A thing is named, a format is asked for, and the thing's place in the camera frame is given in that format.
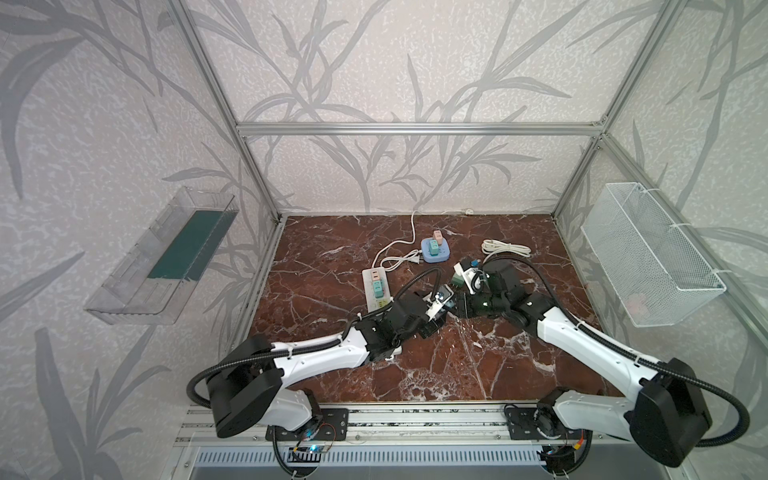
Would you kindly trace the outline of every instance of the leaf pattern wallpaper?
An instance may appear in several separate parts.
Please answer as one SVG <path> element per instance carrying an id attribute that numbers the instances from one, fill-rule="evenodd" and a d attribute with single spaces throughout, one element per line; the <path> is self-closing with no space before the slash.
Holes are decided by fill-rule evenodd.
<path id="1" fill-rule="evenodd" d="M 0 31 L 0 478 L 157 478 L 274 223 L 163 2 L 3 0 Z M 181 186 L 240 213 L 179 320 L 86 313 Z"/>
<path id="2" fill-rule="evenodd" d="M 768 305 L 768 2 L 689 1 L 611 134 L 742 280 Z M 768 469 L 768 356 L 722 299 L 676 326 L 638 329 L 581 234 L 607 182 L 628 181 L 599 154 L 558 226 L 588 285 L 593 306 L 616 338 L 683 359 L 728 386 L 753 416 L 748 436 L 690 456 L 702 480 L 757 479 Z M 715 434 L 736 421 L 710 402 Z"/>
<path id="3" fill-rule="evenodd" d="M 241 122 L 596 121 L 661 4 L 188 2 Z M 521 213 L 551 211 L 542 199 L 563 189 L 587 140 L 323 136 L 249 143 L 288 212 Z"/>

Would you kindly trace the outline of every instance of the black mounting plate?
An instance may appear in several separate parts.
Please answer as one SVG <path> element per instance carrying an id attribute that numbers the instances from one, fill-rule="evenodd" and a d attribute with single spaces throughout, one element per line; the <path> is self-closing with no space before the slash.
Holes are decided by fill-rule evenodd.
<path id="1" fill-rule="evenodd" d="M 346 429 L 349 424 L 349 410 L 348 409 L 321 409 L 323 412 L 323 423 L 332 425 L 330 428 L 328 425 L 323 425 L 320 431 L 317 432 L 314 442 L 328 441 L 332 442 L 346 440 Z M 333 430 L 336 429 L 336 437 L 334 438 Z M 298 442 L 299 436 L 293 432 L 289 432 L 282 427 L 275 427 L 277 431 L 277 439 L 281 442 Z M 272 441 L 272 429 L 266 430 L 266 439 Z"/>
<path id="2" fill-rule="evenodd" d="M 507 429 L 511 440 L 555 440 L 543 436 L 536 428 L 534 414 L 536 405 L 516 406 L 509 404 L 504 408 L 504 417 L 507 419 Z M 581 430 L 566 429 L 562 424 L 556 429 L 559 435 L 556 440 L 579 440 Z"/>

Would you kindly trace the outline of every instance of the robotic arm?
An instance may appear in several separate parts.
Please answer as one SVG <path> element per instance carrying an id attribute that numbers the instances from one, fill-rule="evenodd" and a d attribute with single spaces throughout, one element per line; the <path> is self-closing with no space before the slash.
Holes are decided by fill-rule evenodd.
<path id="1" fill-rule="evenodd" d="M 544 277 L 551 296 L 527 293 L 512 261 L 536 270 L 519 257 L 497 256 L 475 266 L 463 260 L 455 266 L 454 278 L 465 283 L 468 292 L 454 293 L 447 285 L 438 287 L 440 271 L 433 267 L 408 282 L 390 304 L 359 315 L 339 335 L 295 343 L 251 337 L 217 366 L 193 377 L 187 394 L 197 404 L 212 408 L 221 438 L 259 423 L 278 425 L 309 440 L 323 423 L 322 412 L 311 391 L 288 390 L 288 386 L 320 373 L 398 355 L 402 343 L 415 333 L 427 338 L 437 332 L 450 312 L 460 319 L 501 316 L 570 353 L 624 394 L 592 396 L 558 387 L 537 405 L 536 427 L 545 434 L 560 425 L 594 430 L 634 440 L 659 463 L 678 466 L 694 446 L 722 445 L 746 432 L 749 413 L 728 392 L 697 379 L 678 359 L 662 363 L 578 321 L 562 308 Z M 429 295 L 422 298 L 408 291 L 431 273 L 437 278 Z M 210 400 L 195 392 L 195 385 L 204 379 Z M 731 432 L 702 440 L 712 420 L 701 389 L 737 408 L 740 420 Z"/>

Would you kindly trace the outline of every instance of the blue square socket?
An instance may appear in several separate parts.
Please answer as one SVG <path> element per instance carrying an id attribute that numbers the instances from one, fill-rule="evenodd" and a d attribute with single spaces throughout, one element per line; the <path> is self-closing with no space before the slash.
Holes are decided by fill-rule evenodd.
<path id="1" fill-rule="evenodd" d="M 438 245 L 437 253 L 435 255 L 432 254 L 432 252 L 435 251 L 434 248 L 430 249 L 431 242 L 437 243 L 437 240 L 431 237 L 422 240 L 422 255 L 424 256 L 424 261 L 427 263 L 445 262 L 451 255 L 451 249 L 448 248 L 448 241 L 443 239 L 442 245 Z"/>

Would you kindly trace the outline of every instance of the transparent plastic bin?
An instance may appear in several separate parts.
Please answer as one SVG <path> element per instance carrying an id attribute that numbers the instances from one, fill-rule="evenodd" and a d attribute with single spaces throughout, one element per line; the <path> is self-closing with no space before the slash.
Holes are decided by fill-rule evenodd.
<path id="1" fill-rule="evenodd" d="M 635 326 L 679 323 L 726 289 L 642 184 L 606 184 L 581 230 Z"/>
<path id="2" fill-rule="evenodd" d="M 185 230 L 190 228 L 188 224 L 192 225 L 190 219 L 201 211 L 220 214 L 204 214 L 207 217 L 202 227 Z M 91 295 L 85 310 L 111 325 L 175 323 L 238 211 L 232 194 L 182 187 Z M 182 231 L 197 231 L 196 242 L 180 240 L 174 244 Z M 164 257 L 172 250 L 175 256 L 169 253 L 170 257 Z"/>

